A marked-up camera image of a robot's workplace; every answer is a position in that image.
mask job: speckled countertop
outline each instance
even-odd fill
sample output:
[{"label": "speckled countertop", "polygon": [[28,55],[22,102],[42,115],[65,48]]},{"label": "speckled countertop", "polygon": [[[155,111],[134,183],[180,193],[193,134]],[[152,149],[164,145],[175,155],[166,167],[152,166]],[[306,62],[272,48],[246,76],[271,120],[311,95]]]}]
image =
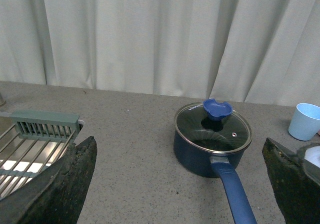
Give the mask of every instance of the speckled countertop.
[{"label": "speckled countertop", "polygon": [[[193,98],[1,82],[7,104],[18,109],[70,112],[85,125],[76,139],[93,135],[98,154],[79,224],[233,223],[220,179],[190,173],[173,152],[174,116]],[[267,137],[296,151],[288,134],[293,107],[230,102],[250,123],[253,140],[237,167],[259,224],[283,224],[262,156]]]}]

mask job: white curtain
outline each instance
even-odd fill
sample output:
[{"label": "white curtain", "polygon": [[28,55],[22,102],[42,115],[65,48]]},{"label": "white curtain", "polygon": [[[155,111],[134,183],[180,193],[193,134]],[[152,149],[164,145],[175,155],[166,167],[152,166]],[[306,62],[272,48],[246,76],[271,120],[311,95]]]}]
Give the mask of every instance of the white curtain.
[{"label": "white curtain", "polygon": [[0,80],[320,105],[320,0],[0,0]]}]

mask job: blue handle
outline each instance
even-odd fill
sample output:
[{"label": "blue handle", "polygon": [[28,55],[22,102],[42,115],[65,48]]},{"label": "blue handle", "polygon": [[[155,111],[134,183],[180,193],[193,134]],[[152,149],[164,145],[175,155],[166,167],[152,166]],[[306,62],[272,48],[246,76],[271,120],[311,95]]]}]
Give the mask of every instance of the blue handle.
[{"label": "blue handle", "polygon": [[257,224],[244,188],[229,162],[211,162],[211,168],[223,183],[235,224]]}]

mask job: saucepan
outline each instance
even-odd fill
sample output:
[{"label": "saucepan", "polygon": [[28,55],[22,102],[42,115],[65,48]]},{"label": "saucepan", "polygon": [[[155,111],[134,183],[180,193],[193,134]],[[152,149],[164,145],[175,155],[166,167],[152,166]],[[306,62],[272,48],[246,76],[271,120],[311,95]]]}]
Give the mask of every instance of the saucepan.
[{"label": "saucepan", "polygon": [[220,177],[236,224],[256,224],[235,168],[252,141],[250,125],[227,102],[215,99],[182,107],[175,115],[174,153],[189,171]]}]

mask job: light blue cup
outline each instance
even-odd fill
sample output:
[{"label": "light blue cup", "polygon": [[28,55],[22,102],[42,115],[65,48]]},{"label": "light blue cup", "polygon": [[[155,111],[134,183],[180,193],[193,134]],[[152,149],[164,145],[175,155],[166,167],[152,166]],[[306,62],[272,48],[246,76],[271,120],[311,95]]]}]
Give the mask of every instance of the light blue cup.
[{"label": "light blue cup", "polygon": [[300,103],[293,114],[289,133],[301,141],[310,140],[320,130],[320,107]]}]

